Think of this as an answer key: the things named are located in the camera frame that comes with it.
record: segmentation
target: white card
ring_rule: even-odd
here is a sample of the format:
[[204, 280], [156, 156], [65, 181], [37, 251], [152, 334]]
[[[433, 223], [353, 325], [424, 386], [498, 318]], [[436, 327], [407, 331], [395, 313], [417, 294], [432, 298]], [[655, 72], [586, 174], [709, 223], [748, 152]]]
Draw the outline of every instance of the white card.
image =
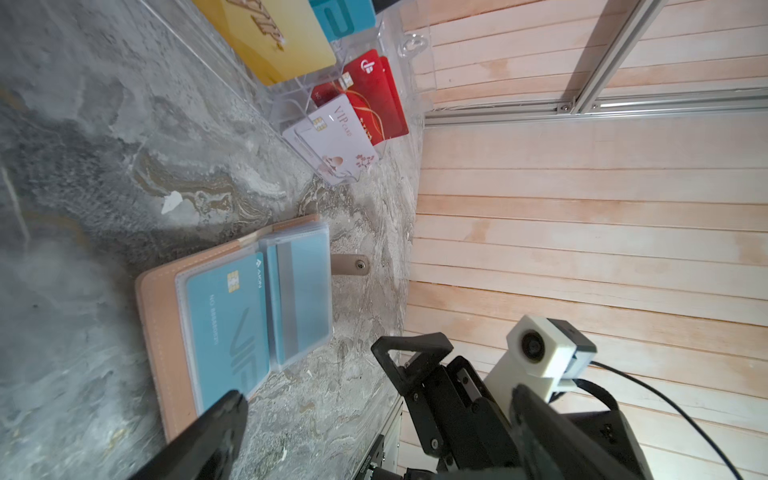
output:
[[345, 94], [285, 130], [283, 137], [332, 186], [357, 181], [379, 159]]

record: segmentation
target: camera lens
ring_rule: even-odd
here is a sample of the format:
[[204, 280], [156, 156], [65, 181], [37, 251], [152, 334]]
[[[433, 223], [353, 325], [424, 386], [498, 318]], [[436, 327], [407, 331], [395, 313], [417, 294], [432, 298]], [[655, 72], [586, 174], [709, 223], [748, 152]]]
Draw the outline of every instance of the camera lens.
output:
[[544, 339], [539, 332], [530, 330], [523, 335], [520, 346], [525, 355], [533, 363], [538, 363], [544, 358]]

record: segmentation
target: yellow card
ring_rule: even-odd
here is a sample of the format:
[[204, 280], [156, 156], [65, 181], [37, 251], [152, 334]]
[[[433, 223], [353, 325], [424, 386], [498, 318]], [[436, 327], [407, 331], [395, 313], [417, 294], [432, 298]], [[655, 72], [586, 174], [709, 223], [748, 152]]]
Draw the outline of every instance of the yellow card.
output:
[[336, 63], [307, 0], [192, 0], [265, 85]]

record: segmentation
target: wooden plank wall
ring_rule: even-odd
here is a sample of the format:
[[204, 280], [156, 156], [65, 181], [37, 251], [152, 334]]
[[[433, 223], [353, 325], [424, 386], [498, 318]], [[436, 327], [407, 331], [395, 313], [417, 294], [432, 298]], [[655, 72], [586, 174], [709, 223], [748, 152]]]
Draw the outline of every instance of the wooden plank wall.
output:
[[[567, 319], [766, 480], [766, 132], [768, 114], [427, 130], [406, 334], [444, 332], [488, 372], [522, 315]], [[585, 377], [621, 403], [657, 480], [729, 478], [652, 393]], [[400, 465], [432, 462], [404, 417]]]
[[[434, 63], [415, 70], [445, 108], [572, 97], [636, 0], [420, 2]], [[768, 2], [669, 0], [604, 96], [757, 87], [768, 87]]]

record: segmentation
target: gray marble surface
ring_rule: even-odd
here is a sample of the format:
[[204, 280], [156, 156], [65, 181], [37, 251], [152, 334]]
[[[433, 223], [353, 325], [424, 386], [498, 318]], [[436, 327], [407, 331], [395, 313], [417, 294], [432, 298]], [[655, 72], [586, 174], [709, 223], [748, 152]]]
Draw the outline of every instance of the gray marble surface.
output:
[[[233, 478], [349, 478], [396, 394], [420, 122], [329, 190], [136, 0], [0, 2], [0, 478], [125, 478], [164, 445], [134, 300], [144, 270], [320, 212], [329, 345], [250, 405]], [[162, 214], [171, 191], [184, 201]]]

